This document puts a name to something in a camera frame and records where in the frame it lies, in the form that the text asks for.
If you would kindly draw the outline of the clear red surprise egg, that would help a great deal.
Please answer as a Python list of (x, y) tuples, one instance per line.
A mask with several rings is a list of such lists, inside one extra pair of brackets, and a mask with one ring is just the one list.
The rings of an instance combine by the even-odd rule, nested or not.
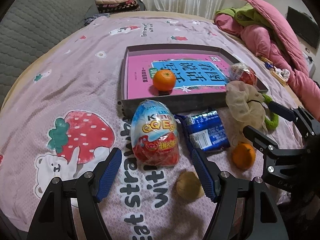
[(256, 86), (258, 81), (255, 71), (241, 62), (230, 66), (229, 79), (231, 81), (242, 81), (252, 86)]

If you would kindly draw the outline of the pink quilted comforter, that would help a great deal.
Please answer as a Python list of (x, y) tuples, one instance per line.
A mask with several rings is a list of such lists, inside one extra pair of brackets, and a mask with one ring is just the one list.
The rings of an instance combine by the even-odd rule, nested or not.
[(263, 0), (244, 1), (256, 9), (273, 28), (260, 25), (243, 27), (225, 14), (215, 16), (215, 24), (219, 29), (241, 38), (255, 56), (263, 56), (277, 68), (289, 70), (288, 85), (305, 108), (319, 119), (319, 86), (309, 76), (299, 40), (289, 23), (270, 3)]

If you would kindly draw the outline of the tan walnut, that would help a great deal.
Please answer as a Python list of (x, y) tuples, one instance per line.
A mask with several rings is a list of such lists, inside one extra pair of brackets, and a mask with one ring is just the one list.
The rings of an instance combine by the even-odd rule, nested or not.
[(188, 202), (194, 202), (204, 196), (201, 182), (192, 171), (180, 174), (176, 181), (176, 190), (178, 195)]

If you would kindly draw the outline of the blue cookie packet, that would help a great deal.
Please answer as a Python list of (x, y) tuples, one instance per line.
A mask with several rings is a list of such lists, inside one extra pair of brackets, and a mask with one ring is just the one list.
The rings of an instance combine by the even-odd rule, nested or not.
[(207, 155), (224, 151), (230, 147), (225, 128), (217, 111), (192, 116), (174, 115), (181, 125), (190, 153), (201, 149)]

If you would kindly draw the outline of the grey box lid tray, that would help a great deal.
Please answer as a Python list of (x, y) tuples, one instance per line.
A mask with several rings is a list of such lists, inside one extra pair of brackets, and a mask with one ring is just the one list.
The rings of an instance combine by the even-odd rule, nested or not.
[(133, 117), (133, 114), (138, 105), (144, 101), (156, 100), (164, 103), (172, 111), (172, 113), (178, 112), (191, 112), (196, 110), (203, 110), (208, 107), (220, 108), (225, 107), (226, 91), (216, 93), (202, 93), (202, 94), (189, 94), (189, 95), (169, 95), (169, 92), (159, 92), (159, 96), (141, 99), (125, 99), (126, 92), (126, 63), (129, 56), (144, 55), (144, 54), (220, 54), (224, 59), (229, 60), (233, 64), (239, 63), (240, 59), (230, 54), (219, 47), (195, 45), (195, 44), (146, 44), (129, 46), (125, 50), (124, 59), (121, 66), (121, 103), (124, 107), (124, 113), (127, 117)]

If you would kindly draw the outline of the black television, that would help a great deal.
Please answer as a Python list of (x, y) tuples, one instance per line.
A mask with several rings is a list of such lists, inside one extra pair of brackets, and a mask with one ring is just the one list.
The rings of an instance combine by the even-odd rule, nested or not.
[(304, 12), (288, 7), (286, 20), (296, 35), (310, 46), (317, 49), (319, 45), (319, 26)]

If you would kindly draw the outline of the green fuzzy scrunchie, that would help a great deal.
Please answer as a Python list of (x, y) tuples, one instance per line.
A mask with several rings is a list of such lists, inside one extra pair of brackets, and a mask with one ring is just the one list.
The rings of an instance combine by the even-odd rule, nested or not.
[[(263, 94), (264, 97), (264, 104), (269, 107), (269, 104), (272, 102), (272, 98), (268, 96), (267, 94)], [(268, 108), (268, 114), (265, 117), (265, 126), (268, 131), (274, 131), (279, 124), (279, 116), (275, 113), (273, 113), (269, 108)]]

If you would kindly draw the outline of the blue patterned cloth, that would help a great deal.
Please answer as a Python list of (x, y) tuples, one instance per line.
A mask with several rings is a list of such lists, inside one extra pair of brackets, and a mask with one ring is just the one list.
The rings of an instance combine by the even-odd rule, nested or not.
[(103, 14), (95, 14), (93, 16), (87, 17), (84, 19), (84, 26), (88, 26), (91, 24), (94, 20), (100, 17), (110, 17), (109, 13), (103, 13)]

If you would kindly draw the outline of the orange mandarin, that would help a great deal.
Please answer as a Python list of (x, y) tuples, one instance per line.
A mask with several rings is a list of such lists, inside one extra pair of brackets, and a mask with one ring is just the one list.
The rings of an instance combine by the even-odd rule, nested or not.
[(240, 142), (232, 150), (232, 161), (234, 165), (241, 169), (247, 170), (251, 168), (255, 162), (255, 149), (250, 144)]
[(153, 77), (153, 86), (161, 91), (161, 92), (168, 92), (171, 91), (176, 84), (176, 76), (175, 74), (168, 70), (158, 70)]

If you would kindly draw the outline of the green garment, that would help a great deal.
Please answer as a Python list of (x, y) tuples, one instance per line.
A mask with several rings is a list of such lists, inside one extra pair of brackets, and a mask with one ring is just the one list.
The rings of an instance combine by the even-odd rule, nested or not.
[(231, 16), (236, 22), (238, 22), (243, 27), (249, 25), (260, 25), (263, 27), (268, 27), (272, 29), (272, 25), (249, 3), (241, 8), (226, 8), (216, 12), (215, 16), (220, 16), (222, 14)]

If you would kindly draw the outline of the pink strawberry print blanket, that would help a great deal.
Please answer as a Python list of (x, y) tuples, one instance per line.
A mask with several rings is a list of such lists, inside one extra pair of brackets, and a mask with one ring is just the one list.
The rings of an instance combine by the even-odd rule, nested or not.
[(1, 211), (29, 230), (50, 180), (73, 179), (95, 156), (118, 147), (123, 161), (100, 212), (113, 239), (201, 239), (215, 204), (184, 201), (175, 188), (193, 166), (180, 159), (146, 168), (131, 151), (120, 102), (120, 69), (129, 46), (173, 43), (220, 47), (251, 66), (269, 95), (296, 107), (289, 92), (242, 44), (208, 21), (177, 17), (101, 17), (43, 55), (18, 78), (1, 110)]

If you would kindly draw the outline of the grey quilted headboard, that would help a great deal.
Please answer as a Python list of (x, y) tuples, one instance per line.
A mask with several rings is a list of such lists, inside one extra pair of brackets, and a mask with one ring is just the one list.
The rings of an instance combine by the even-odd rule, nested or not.
[(1, 100), (29, 65), (97, 13), (95, 0), (15, 0), (1, 20)]

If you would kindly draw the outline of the blue red surprise egg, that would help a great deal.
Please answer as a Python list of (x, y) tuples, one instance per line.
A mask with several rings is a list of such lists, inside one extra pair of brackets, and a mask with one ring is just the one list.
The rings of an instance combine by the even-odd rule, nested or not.
[(168, 107), (154, 100), (139, 104), (131, 122), (131, 144), (135, 157), (145, 165), (174, 166), (180, 159), (179, 135)]

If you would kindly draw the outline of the white patterned cloth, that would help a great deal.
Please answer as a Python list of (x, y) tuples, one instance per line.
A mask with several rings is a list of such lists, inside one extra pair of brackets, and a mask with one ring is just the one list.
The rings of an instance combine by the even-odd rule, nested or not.
[(290, 78), (290, 71), (287, 69), (279, 69), (279, 68), (274, 68), (274, 71), (276, 74), (281, 77), (285, 82), (287, 82)]

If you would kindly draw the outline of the stack of folded blankets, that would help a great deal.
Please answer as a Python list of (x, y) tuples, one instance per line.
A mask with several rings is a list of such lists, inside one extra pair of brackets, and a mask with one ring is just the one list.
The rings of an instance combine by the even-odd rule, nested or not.
[(121, 12), (140, 11), (138, 0), (95, 0), (100, 14), (118, 14)]

